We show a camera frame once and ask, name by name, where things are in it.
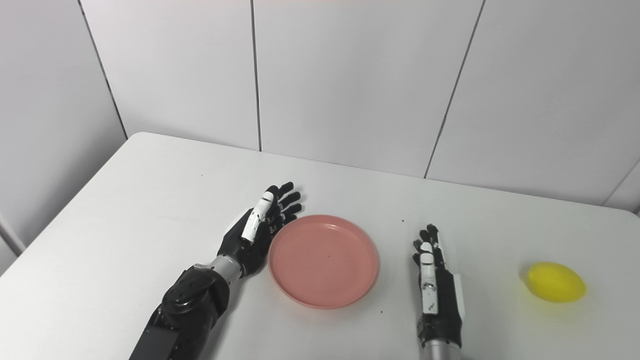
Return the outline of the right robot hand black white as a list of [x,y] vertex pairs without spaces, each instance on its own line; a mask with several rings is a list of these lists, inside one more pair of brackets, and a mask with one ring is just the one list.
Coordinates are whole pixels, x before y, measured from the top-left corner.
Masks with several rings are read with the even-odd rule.
[[446,264],[439,240],[439,229],[429,223],[413,241],[412,260],[418,268],[420,292],[417,337],[430,360],[459,358],[465,314],[459,275]]

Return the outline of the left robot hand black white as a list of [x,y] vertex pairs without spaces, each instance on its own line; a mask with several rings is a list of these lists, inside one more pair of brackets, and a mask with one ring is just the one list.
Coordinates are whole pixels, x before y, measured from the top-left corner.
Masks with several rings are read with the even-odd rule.
[[292,181],[268,187],[222,237],[217,257],[237,265],[241,278],[262,269],[276,235],[302,211],[302,195],[294,187]]

